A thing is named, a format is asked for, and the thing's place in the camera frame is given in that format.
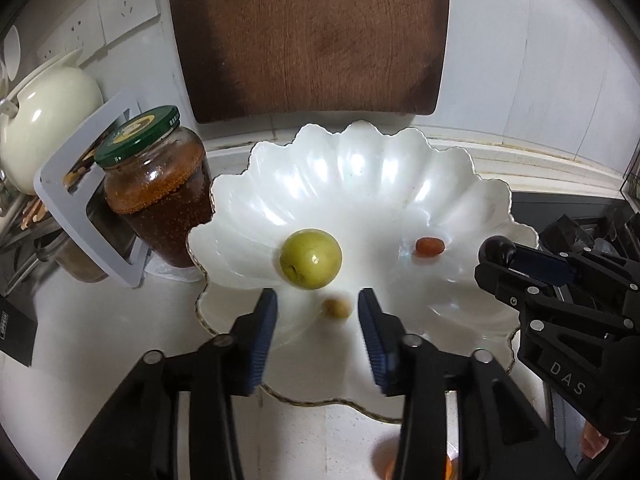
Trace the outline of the person's right hand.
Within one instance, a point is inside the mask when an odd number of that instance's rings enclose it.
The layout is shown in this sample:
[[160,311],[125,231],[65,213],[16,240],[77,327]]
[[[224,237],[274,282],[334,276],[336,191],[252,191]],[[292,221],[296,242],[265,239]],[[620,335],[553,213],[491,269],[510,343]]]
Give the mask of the person's right hand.
[[601,434],[599,430],[590,422],[585,422],[580,438],[580,449],[582,455],[593,460],[608,446],[608,438]]

